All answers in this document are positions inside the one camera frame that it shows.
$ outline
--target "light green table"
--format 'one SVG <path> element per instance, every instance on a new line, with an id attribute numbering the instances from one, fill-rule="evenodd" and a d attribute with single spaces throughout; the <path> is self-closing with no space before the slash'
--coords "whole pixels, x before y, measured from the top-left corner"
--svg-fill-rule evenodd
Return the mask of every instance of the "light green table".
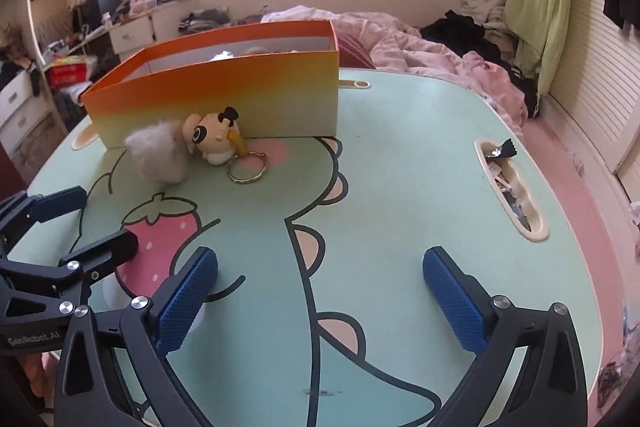
<path id="1" fill-rule="evenodd" d="M 422 256 L 436 245 L 491 295 L 544 310 L 567 304 L 590 388 L 602 350 L 593 286 L 566 216 L 524 147 L 514 140 L 514 163 L 549 222 L 540 243 L 516 231 L 482 171 L 475 140 L 513 138 L 484 101 L 431 78 L 341 75 L 371 88 L 340 90 L 339 142 L 262 140 L 255 146 L 277 165 L 247 186 L 194 158 L 188 179 L 154 198 L 160 190 L 137 177 L 129 154 L 106 152 L 99 141 L 71 149 L 82 122 L 30 187 L 47 194 L 93 186 L 82 222 L 71 215 L 38 225 L 12 257 L 55 264 L 72 245 L 126 226 L 139 234 L 140 261 L 120 281 L 135 293 L 154 288 L 197 247 L 212 248 L 216 300 L 168 359 L 216 427 L 425 423 L 474 357 L 422 278 Z M 134 223 L 144 216 L 151 225 Z M 129 299 L 111 276 L 90 304 L 100 311 Z M 521 350 L 487 421 L 508 397 Z M 143 403 L 126 356 L 120 360 Z"/>

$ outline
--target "floor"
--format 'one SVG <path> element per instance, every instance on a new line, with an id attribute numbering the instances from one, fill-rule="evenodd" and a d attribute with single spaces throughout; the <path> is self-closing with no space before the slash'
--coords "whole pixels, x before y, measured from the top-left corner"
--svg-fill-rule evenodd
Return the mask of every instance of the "floor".
<path id="1" fill-rule="evenodd" d="M 527 150 L 564 208 L 589 267 L 600 306 L 605 362 L 622 345 L 624 296 L 616 254 L 589 189 L 560 140 L 540 120 L 527 121 L 523 132 Z M 596 392 L 590 398 L 590 425 L 600 417 L 595 398 Z"/>

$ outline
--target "pink blanket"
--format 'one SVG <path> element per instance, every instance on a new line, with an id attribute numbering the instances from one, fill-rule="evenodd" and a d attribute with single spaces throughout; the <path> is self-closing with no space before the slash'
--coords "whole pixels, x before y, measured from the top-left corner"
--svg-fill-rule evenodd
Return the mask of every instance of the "pink blanket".
<path id="1" fill-rule="evenodd" d="M 424 40 L 418 30 L 384 13 L 334 14 L 296 6 L 262 18 L 262 22 L 287 20 L 330 20 L 336 29 L 360 39 L 379 70 L 440 78 L 473 91 L 522 140 L 520 128 L 527 120 L 524 94 L 511 84 L 503 68 L 485 62 L 476 52 L 460 58 L 444 45 Z"/>

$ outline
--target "strawberry illustration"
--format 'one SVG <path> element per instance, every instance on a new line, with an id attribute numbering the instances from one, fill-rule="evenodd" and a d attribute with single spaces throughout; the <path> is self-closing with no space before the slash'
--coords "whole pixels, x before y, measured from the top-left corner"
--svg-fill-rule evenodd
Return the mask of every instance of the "strawberry illustration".
<path id="1" fill-rule="evenodd" d="M 136 234 L 139 244 L 136 256 L 116 271 L 127 293 L 152 296 L 169 277 L 175 254 L 201 228 L 196 209 L 192 201 L 160 192 L 125 216 L 122 227 Z"/>

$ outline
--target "red pillow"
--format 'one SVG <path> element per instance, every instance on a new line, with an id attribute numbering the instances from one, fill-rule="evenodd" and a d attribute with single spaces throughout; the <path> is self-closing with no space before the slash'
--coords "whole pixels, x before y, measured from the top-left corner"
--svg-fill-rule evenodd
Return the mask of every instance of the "red pillow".
<path id="1" fill-rule="evenodd" d="M 338 37 L 338 52 L 340 54 L 341 68 L 359 68 L 361 70 L 375 70 L 376 67 L 369 57 L 366 49 L 356 37 L 343 32 L 335 31 Z"/>

